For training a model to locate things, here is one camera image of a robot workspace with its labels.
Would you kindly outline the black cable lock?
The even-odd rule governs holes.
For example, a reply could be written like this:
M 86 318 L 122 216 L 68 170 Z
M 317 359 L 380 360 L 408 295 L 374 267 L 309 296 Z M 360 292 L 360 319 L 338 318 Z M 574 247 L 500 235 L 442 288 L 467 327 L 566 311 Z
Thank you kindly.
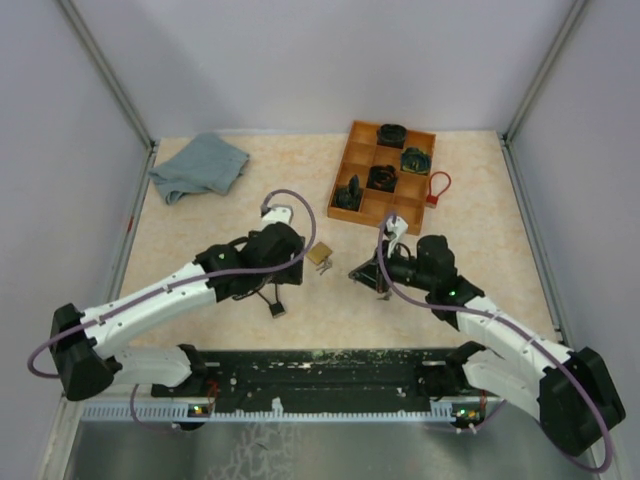
M 267 303 L 270 314 L 274 319 L 277 319 L 286 314 L 286 309 L 284 307 L 284 304 L 280 300 L 280 291 L 279 291 L 278 284 L 274 284 L 274 300 L 273 301 L 269 300 L 262 293 L 261 290 L 258 290 L 256 292 L 256 295 Z

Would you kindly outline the brass padlock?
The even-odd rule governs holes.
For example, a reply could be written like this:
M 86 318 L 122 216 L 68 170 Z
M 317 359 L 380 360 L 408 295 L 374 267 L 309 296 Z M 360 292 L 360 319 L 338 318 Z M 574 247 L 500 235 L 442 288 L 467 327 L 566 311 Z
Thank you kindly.
M 314 265 L 319 266 L 330 258 L 333 250 L 323 242 L 316 243 L 307 253 L 306 258 Z

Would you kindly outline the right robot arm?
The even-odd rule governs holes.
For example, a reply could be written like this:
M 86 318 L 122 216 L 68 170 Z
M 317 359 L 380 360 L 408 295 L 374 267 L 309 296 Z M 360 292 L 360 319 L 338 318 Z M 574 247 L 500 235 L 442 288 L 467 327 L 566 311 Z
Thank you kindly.
M 609 467 L 611 430 L 626 412 L 604 359 L 589 347 L 574 351 L 549 341 L 505 314 L 459 274 L 444 236 L 420 238 L 409 256 L 395 241 L 382 240 L 349 277 L 378 293 L 397 285 L 426 292 L 422 306 L 471 338 L 446 372 L 454 393 L 478 389 L 498 395 L 536 420 L 567 456 L 578 457 L 601 442 L 602 466 Z

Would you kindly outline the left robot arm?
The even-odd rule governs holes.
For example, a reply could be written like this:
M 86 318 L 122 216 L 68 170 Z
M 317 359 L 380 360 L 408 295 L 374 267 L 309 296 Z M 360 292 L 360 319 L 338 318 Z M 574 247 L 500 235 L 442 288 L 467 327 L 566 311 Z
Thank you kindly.
M 93 398 L 115 385 L 149 385 L 154 395 L 194 397 L 208 384 L 204 357 L 192 345 L 133 347 L 131 341 L 190 309 L 241 300 L 267 284 L 299 285 L 304 238 L 276 222 L 216 244 L 161 281 L 110 304 L 53 315 L 50 348 L 65 397 Z

